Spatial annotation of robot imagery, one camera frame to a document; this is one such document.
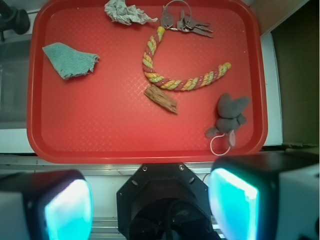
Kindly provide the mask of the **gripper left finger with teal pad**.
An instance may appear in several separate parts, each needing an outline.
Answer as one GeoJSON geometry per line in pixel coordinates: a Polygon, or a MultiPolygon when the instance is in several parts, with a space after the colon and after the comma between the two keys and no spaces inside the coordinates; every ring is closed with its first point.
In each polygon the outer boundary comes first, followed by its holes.
{"type": "Polygon", "coordinates": [[[2,240],[87,240],[93,215],[92,190],[78,170],[0,176],[2,240]]]}

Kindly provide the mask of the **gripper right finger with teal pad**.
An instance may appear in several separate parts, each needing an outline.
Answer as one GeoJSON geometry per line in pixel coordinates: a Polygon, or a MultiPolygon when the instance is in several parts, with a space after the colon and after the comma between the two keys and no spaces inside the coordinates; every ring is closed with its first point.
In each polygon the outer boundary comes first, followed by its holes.
{"type": "Polygon", "coordinates": [[[208,200],[228,240],[317,240],[320,157],[296,151],[220,157],[208,200]]]}

